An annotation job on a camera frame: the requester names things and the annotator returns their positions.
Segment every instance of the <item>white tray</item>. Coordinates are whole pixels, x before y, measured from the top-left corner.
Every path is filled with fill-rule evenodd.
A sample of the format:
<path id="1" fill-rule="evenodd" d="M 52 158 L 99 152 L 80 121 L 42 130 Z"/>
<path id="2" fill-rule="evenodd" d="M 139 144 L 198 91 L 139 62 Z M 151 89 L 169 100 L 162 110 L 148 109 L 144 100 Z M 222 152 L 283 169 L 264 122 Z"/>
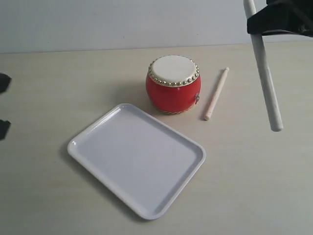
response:
<path id="1" fill-rule="evenodd" d="M 199 144 L 132 104 L 101 117 L 68 152 L 144 219 L 162 216 L 205 159 Z"/>

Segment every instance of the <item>black object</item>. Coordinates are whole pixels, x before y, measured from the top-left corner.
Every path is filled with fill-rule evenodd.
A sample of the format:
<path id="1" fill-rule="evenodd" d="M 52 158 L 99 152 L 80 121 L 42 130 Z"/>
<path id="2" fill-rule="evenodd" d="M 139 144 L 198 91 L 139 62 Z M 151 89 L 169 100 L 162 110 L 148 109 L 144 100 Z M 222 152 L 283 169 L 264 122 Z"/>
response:
<path id="1" fill-rule="evenodd" d="M 313 0 L 267 0 L 267 6 L 248 19 L 247 31 L 313 37 Z"/>
<path id="2" fill-rule="evenodd" d="M 3 93 L 8 89 L 10 82 L 11 78 L 8 75 L 0 73 L 0 93 Z"/>
<path id="3" fill-rule="evenodd" d="M 9 121 L 0 120 L 0 141 L 3 140 L 9 130 L 11 123 Z"/>

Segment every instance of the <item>drumstick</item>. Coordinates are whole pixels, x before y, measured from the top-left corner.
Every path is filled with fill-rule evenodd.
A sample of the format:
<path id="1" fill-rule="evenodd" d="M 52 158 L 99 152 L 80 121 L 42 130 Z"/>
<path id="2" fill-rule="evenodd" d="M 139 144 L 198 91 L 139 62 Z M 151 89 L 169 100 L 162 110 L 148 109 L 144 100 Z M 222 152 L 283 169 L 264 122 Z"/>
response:
<path id="1" fill-rule="evenodd" d="M 225 68 L 224 72 L 222 73 L 222 76 L 221 76 L 220 81 L 217 85 L 216 91 L 214 92 L 214 95 L 212 97 L 211 103 L 207 105 L 207 111 L 205 112 L 204 120 L 209 120 L 212 116 L 213 110 L 215 108 L 217 100 L 221 94 L 222 88 L 223 88 L 224 83 L 226 81 L 228 71 L 229 71 L 229 67 Z"/>
<path id="2" fill-rule="evenodd" d="M 256 14 L 253 0 L 244 0 L 244 8 L 247 19 Z M 263 38 L 261 35 L 251 35 L 251 40 L 255 60 L 259 70 L 263 96 L 268 110 L 270 127 L 272 131 L 281 131 L 283 129 L 283 121 L 280 116 L 273 80 L 267 63 Z"/>

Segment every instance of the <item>wooden table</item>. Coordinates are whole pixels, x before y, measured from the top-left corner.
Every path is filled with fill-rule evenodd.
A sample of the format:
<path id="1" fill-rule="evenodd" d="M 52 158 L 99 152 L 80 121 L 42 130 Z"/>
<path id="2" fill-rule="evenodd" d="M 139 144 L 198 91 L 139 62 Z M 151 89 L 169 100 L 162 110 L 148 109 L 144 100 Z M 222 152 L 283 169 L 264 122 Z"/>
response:
<path id="1" fill-rule="evenodd" d="M 267 44 L 284 130 L 270 130 L 251 45 L 0 55 L 1 235 L 311 235 L 313 42 Z M 149 63 L 194 59 L 201 101 L 164 116 L 145 93 Z M 220 70 L 228 79 L 200 119 Z M 78 132 L 132 103 L 199 142 L 207 160 L 158 220 L 143 221 L 67 153 Z"/>

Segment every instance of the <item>red drum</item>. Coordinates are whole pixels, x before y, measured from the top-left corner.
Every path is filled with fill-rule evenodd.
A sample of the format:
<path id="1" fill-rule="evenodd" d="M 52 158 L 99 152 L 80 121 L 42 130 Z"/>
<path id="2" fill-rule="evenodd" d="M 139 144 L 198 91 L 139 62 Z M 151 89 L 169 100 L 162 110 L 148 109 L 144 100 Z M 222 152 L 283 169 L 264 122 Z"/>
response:
<path id="1" fill-rule="evenodd" d="M 146 77 L 146 90 L 161 111 L 178 114 L 199 100 L 199 67 L 190 59 L 167 55 L 153 61 Z"/>

